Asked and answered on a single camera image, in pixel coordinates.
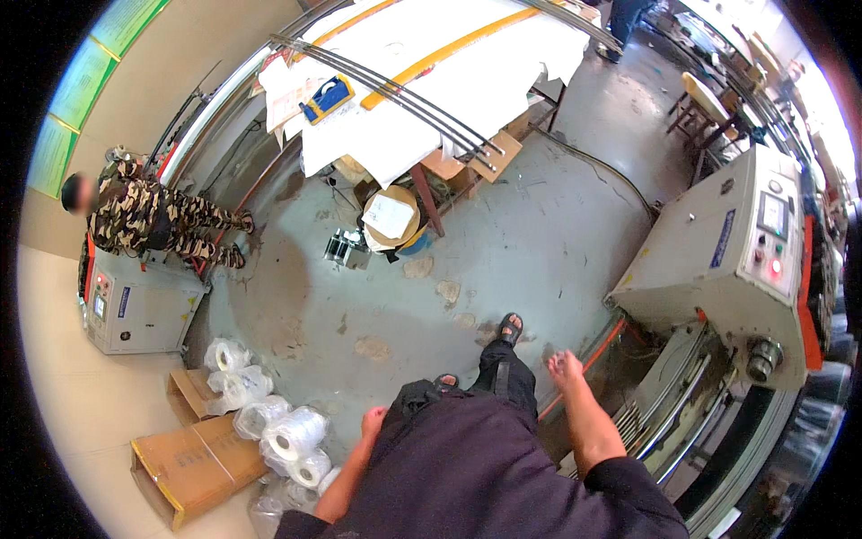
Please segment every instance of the beige wall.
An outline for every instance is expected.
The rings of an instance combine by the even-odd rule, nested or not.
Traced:
[[[178,354],[105,355],[87,340],[75,298],[78,263],[18,251],[19,319],[27,368],[51,442],[111,537],[254,539],[248,488],[173,534],[129,472],[129,440],[179,428],[165,398]]]
[[[128,50],[81,129],[66,175],[98,173],[104,153],[122,144],[152,151],[195,85],[213,91],[268,35],[299,16],[296,0],[172,0]],[[77,259],[84,224],[59,201],[27,189],[21,243]]]

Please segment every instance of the human hand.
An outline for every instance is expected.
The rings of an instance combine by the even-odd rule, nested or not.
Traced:
[[[567,388],[584,376],[584,366],[571,350],[557,352],[548,358],[547,371],[551,374],[554,385],[561,393],[565,393]]]
[[[378,434],[380,434],[380,428],[383,427],[383,419],[386,417],[386,412],[388,411],[389,408],[385,406],[375,406],[362,416],[360,430],[362,431],[363,438],[368,438],[369,440],[377,439]]]

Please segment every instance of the person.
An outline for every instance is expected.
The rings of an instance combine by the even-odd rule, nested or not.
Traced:
[[[228,267],[243,267],[234,244],[218,246],[193,229],[254,232],[248,212],[239,215],[208,200],[163,187],[144,173],[140,161],[118,158],[98,178],[83,172],[70,176],[60,192],[63,209],[87,220],[96,247],[112,254],[136,256],[144,249],[170,250]]]
[[[557,475],[536,437],[535,376],[508,314],[467,391],[452,375],[401,388],[362,418],[361,438],[315,515],[287,511],[287,537],[688,537],[644,465],[626,456],[572,352],[547,370],[565,400],[583,481]]]
[[[628,39],[634,32],[634,27],[640,22],[641,17],[650,10],[658,0],[614,0],[614,5],[610,8],[610,33],[620,40],[621,47],[626,48]],[[620,62],[620,54],[617,51],[608,50],[604,47],[597,47],[596,53],[607,61],[618,64]]]

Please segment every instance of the gray floor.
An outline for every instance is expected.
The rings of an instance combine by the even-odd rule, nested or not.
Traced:
[[[680,71],[649,40],[636,34],[618,66],[589,51],[554,130],[616,166],[652,202],[682,192],[690,163],[678,136],[664,135],[665,113],[682,92]],[[272,146],[256,159],[266,163],[278,151]],[[494,185],[445,216],[446,237],[395,264],[375,256],[367,271],[339,270],[322,250],[358,214],[320,181],[303,182],[297,167],[282,160],[255,194],[260,232],[250,241],[238,236],[248,265],[213,273],[188,358],[193,365],[203,357],[213,336],[243,342],[272,370],[278,392],[331,415],[325,449],[334,461],[358,439],[365,410],[388,404],[402,384],[440,373],[471,383],[478,342],[511,310],[528,331],[516,350],[536,373],[540,404],[549,402],[543,354],[577,352],[592,340],[609,319],[604,294],[649,229],[619,179],[531,135]],[[235,182],[217,199],[230,207],[248,184]],[[404,262],[425,257],[434,259],[431,273],[407,279]],[[455,305],[435,292],[441,281],[460,285]],[[597,363],[593,376],[613,379],[603,368]]]

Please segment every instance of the white plastic roll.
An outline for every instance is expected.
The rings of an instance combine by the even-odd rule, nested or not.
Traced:
[[[240,438],[259,440],[266,425],[293,411],[293,406],[281,395],[267,395],[263,400],[248,403],[234,416],[234,429]]]
[[[252,362],[252,353],[238,342],[228,339],[213,339],[203,355],[203,364],[210,371],[238,371]]]
[[[335,478],[338,477],[338,474],[341,473],[341,467],[336,466],[333,469],[329,470],[329,473],[323,476],[321,479],[320,485],[317,486],[317,494],[322,496],[326,489],[332,485],[332,482],[335,481]]]
[[[264,464],[273,472],[281,477],[290,477],[290,462],[278,456],[265,438],[260,441],[260,455],[264,457]]]
[[[213,416],[223,416],[248,403],[263,400],[272,392],[272,379],[263,373],[260,365],[251,365],[234,373],[216,371],[207,378],[207,385],[222,394],[203,403],[207,413]]]
[[[288,465],[287,471],[290,478],[305,488],[317,488],[321,479],[326,477],[332,469],[329,455],[322,449],[315,449],[314,453]]]
[[[272,451],[286,461],[312,454],[326,435],[329,420],[310,406],[301,406],[266,425],[261,436]]]

